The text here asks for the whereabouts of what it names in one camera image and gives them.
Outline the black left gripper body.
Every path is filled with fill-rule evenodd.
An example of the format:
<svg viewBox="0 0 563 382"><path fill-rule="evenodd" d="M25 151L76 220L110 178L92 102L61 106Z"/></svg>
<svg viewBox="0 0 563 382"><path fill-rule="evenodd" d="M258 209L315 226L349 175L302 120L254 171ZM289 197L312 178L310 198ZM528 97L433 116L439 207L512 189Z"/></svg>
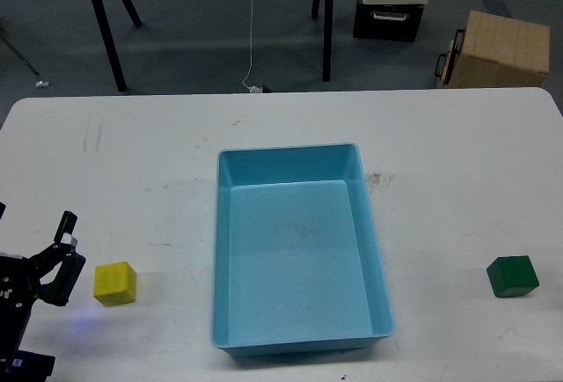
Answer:
<svg viewBox="0 0 563 382"><path fill-rule="evenodd" d="M38 278L31 261L1 253L1 362L14 358L36 300Z"/></svg>

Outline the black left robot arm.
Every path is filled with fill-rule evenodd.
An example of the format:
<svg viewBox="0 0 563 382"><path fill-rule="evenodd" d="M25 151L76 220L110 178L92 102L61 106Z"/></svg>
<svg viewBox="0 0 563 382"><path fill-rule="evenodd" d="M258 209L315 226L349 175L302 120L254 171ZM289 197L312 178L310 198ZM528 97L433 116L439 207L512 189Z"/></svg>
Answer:
<svg viewBox="0 0 563 382"><path fill-rule="evenodd" d="M21 350L20 343L37 300L65 306L84 267L72 232L77 216L62 214L54 242L29 258L1 255L1 380L45 381L55 357Z"/></svg>

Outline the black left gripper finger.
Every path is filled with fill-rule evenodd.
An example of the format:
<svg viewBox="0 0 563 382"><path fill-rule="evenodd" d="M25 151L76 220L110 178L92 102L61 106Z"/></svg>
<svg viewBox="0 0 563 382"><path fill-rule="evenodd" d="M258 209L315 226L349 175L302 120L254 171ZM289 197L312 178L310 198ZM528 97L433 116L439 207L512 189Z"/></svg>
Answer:
<svg viewBox="0 0 563 382"><path fill-rule="evenodd" d="M76 251L77 240L72 232L77 216L65 210L55 232L54 242L29 259L34 297L59 307L69 302L69 296L86 262Z"/></svg>

